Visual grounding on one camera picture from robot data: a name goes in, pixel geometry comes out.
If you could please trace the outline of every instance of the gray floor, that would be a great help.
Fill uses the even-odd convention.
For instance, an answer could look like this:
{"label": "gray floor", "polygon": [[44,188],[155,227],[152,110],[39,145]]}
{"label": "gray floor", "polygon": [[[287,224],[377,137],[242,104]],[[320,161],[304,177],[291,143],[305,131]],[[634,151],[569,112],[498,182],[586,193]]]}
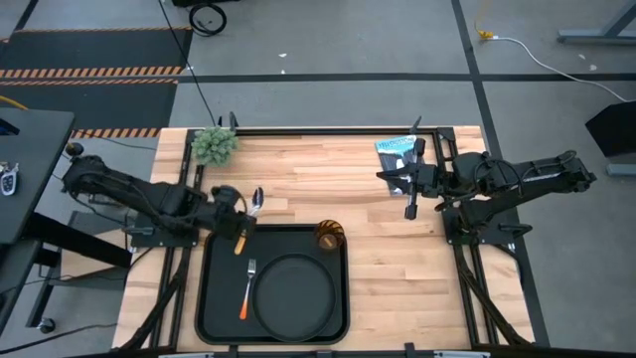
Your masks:
{"label": "gray floor", "polygon": [[[481,28],[524,41],[540,59],[571,73],[635,73],[636,47],[564,46],[561,28],[598,27],[622,0],[493,0]],[[26,0],[9,1],[0,14],[0,38],[15,26]],[[173,25],[187,13],[166,2]],[[477,41],[472,19],[481,1],[462,0],[479,69],[485,74],[542,74],[521,47]],[[193,40],[198,75],[450,73],[467,74],[450,1],[242,0],[222,4],[229,16],[218,37]],[[150,0],[40,0],[27,28],[165,26]],[[606,83],[636,98],[635,83]],[[215,115],[234,111],[241,125],[482,124],[472,84],[460,82],[329,82],[205,84]],[[636,264],[632,245],[636,181],[604,175],[606,163],[584,123],[616,100],[574,83],[486,83],[506,159],[523,161],[576,150],[599,177],[581,195],[553,195],[520,208],[546,324],[555,347],[636,352]],[[178,86],[171,126],[207,125],[194,85]],[[153,139],[128,139],[155,145]],[[86,150],[133,175],[148,178],[152,152],[92,139]],[[127,162],[120,158],[133,158]],[[64,161],[57,173],[64,172]],[[75,203],[52,179],[38,210],[65,222]],[[23,328],[37,288],[21,296],[0,348],[42,338]],[[59,331],[117,319],[121,292],[59,287],[46,315]],[[89,331],[16,353],[15,357],[103,352],[112,329]]]}

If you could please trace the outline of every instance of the black floor mat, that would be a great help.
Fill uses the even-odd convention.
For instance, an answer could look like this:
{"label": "black floor mat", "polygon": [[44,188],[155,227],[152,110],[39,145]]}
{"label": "black floor mat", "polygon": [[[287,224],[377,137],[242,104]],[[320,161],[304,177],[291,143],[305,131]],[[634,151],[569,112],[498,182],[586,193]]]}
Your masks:
{"label": "black floor mat", "polygon": [[[175,34],[187,54],[192,30]],[[185,66],[167,28],[22,30],[5,45],[0,78],[177,75]]]}
{"label": "black floor mat", "polygon": [[74,137],[156,136],[168,126],[176,88],[174,80],[0,82],[2,95],[26,107],[74,112],[82,129]]}

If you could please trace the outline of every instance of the orange and black striped tape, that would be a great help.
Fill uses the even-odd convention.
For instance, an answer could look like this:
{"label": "orange and black striped tape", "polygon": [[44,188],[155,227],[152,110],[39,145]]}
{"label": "orange and black striped tape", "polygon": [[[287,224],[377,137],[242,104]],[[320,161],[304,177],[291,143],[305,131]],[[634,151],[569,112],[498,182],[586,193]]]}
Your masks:
{"label": "orange and black striped tape", "polygon": [[[192,30],[190,26],[176,26],[172,27],[173,30]],[[169,27],[146,27],[146,28],[115,28],[115,29],[22,29],[15,33],[33,33],[33,32],[95,32],[95,31],[157,31],[157,30],[170,30]]]}
{"label": "orange and black striped tape", "polygon": [[88,85],[134,85],[134,84],[178,84],[177,80],[85,80],[85,81],[10,81],[0,82],[0,86],[88,86]]}
{"label": "orange and black striped tape", "polygon": [[85,77],[117,77],[117,76],[161,76],[179,75],[181,66],[150,66],[127,68],[92,68],[92,69],[28,69],[0,70],[0,79],[59,79]]}
{"label": "orange and black striped tape", "polygon": [[160,131],[161,128],[76,129],[71,138],[154,138]]}

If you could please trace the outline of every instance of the wooden tabletop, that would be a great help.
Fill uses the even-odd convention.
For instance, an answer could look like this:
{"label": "wooden tabletop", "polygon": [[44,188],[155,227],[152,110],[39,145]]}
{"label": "wooden tabletop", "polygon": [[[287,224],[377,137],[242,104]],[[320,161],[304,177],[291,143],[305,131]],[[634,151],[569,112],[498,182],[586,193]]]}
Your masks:
{"label": "wooden tabletop", "polygon": [[[478,126],[454,129],[460,153],[484,150]],[[186,133],[186,128],[162,130],[151,181],[177,182]],[[345,338],[330,347],[259,345],[241,346],[240,351],[402,350],[405,342],[413,342],[416,349],[470,347],[454,256],[445,241],[441,215],[433,211],[438,200],[418,200],[417,219],[405,220],[405,198],[390,197],[387,183],[376,178],[382,168],[374,142],[390,137],[240,137],[230,167],[206,170],[205,192],[222,183],[244,194],[261,186],[265,204],[259,223],[315,224],[333,219],[347,234],[351,326]],[[426,141],[424,159],[435,162],[432,140]],[[188,176],[191,185],[194,167]],[[207,234],[201,234],[190,260],[178,344],[183,352],[228,350],[201,341],[194,327]],[[492,247],[483,246],[481,252],[492,300],[518,332],[532,340],[515,262]],[[173,271],[179,257],[177,252]],[[155,249],[131,270],[113,346],[126,342],[155,304],[163,259],[164,249]],[[473,301],[484,342],[481,308]],[[168,342],[171,305],[164,314],[161,344]]]}

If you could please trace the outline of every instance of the succulent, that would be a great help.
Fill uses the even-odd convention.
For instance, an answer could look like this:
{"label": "succulent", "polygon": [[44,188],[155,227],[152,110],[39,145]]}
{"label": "succulent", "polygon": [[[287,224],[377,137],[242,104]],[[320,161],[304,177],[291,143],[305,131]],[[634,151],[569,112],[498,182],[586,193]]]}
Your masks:
{"label": "succulent", "polygon": [[203,165],[227,166],[232,152],[239,147],[239,139],[231,130],[210,127],[198,130],[192,142],[197,161]]}

